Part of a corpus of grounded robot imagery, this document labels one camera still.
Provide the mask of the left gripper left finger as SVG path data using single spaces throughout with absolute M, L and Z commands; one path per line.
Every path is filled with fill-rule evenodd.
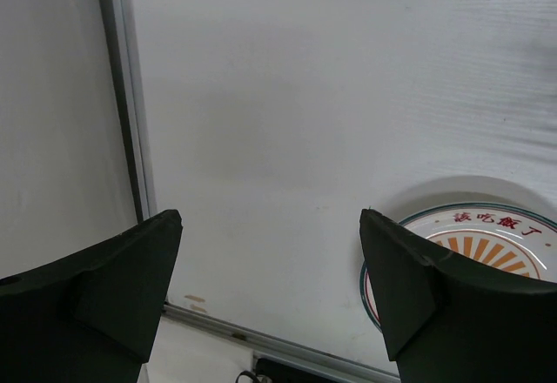
M 166 210 L 1 280 L 3 382 L 135 382 L 151 356 L 182 235 Z

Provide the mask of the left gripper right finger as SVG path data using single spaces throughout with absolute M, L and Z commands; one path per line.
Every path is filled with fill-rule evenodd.
M 359 235 L 402 381 L 555 381 L 554 283 L 482 265 L 371 209 Z

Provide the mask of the orange sunburst plate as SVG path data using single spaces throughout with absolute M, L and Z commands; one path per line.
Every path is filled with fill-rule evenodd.
M 556 280 L 556 223 L 535 212 L 466 202 L 417 212 L 399 224 L 484 265 L 531 279 Z

